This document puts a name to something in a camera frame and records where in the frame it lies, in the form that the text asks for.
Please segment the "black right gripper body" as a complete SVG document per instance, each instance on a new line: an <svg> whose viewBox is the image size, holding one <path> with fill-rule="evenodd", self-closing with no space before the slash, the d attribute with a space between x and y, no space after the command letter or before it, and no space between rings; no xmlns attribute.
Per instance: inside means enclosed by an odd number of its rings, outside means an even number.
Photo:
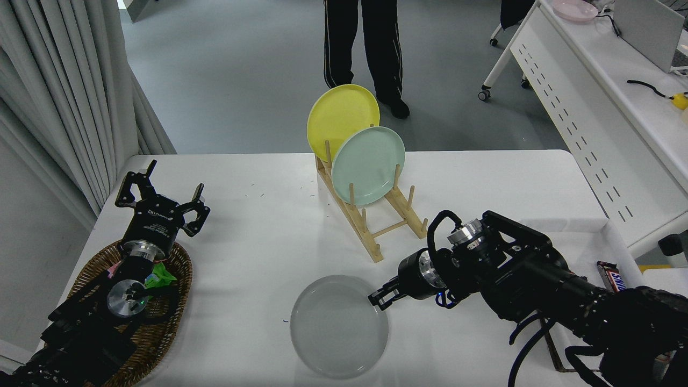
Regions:
<svg viewBox="0 0 688 387"><path fill-rule="evenodd" d="M398 265L398 291L400 295L423 300L432 296L432 286L422 275L423 259L427 261L428 248L422 248L404 258Z"/></svg>

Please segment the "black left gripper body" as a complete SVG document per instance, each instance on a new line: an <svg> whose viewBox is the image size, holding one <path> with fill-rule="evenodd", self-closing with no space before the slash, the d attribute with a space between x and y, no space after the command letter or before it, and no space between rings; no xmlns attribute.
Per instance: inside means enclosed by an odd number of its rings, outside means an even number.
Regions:
<svg viewBox="0 0 688 387"><path fill-rule="evenodd" d="M172 247L183 225L178 207L179 203L163 195L139 200L125 232L124 243L144 241L158 248Z"/></svg>

